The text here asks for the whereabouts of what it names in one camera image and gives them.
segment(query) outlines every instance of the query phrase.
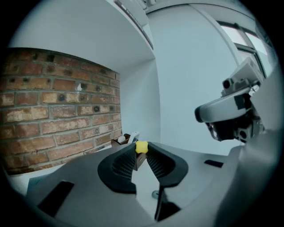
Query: yellow object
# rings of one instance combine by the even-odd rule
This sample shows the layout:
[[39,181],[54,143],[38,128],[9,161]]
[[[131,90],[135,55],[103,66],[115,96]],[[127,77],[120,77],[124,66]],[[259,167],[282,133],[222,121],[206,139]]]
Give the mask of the yellow object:
[[147,141],[137,141],[136,143],[136,153],[147,153],[148,152],[148,142]]

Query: white surface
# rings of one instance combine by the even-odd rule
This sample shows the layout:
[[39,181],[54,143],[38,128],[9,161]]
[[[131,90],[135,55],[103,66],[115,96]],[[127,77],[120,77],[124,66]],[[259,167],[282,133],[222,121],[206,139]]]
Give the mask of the white surface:
[[[109,146],[107,146],[103,149],[100,149],[99,151],[102,151],[102,150],[105,150],[105,149],[108,149],[108,148],[111,148],[111,145],[109,145]],[[27,194],[28,182],[29,182],[30,178],[50,174],[50,173],[54,172],[55,170],[59,169],[60,167],[62,167],[63,165],[64,164],[57,165],[55,167],[51,167],[51,168],[47,168],[47,169],[43,169],[43,170],[39,170],[39,171],[12,175],[12,176],[10,176],[10,183],[11,183],[12,187],[17,192],[19,192],[20,194],[25,196]]]
[[224,29],[220,26],[220,24],[214,19],[212,18],[212,16],[210,16],[207,12],[205,12],[202,9],[198,9],[195,6],[190,5],[192,8],[194,8],[197,12],[199,12],[201,15],[204,16],[204,18],[207,19],[207,21],[216,29],[216,31],[219,32],[220,36],[223,38],[224,42],[226,43],[226,45],[228,46],[229,50],[231,51],[236,64],[240,65],[242,63],[242,59],[238,54],[238,49],[236,47],[236,45],[232,42],[232,40],[230,39],[230,37],[228,36],[228,34],[224,31]]
[[132,172],[131,182],[136,185],[136,200],[154,219],[158,200],[152,197],[152,192],[159,190],[159,181],[145,160],[138,171]]
[[9,47],[58,51],[119,73],[154,59],[137,26],[110,0],[42,1],[23,21]]
[[148,14],[161,102],[161,143],[227,155],[238,141],[215,141],[194,110],[221,96],[237,63],[220,33],[190,6]]
[[283,73],[278,64],[252,97],[265,130],[280,130],[283,127]]
[[139,140],[160,142],[160,95],[156,61],[121,72],[122,132],[140,131]]

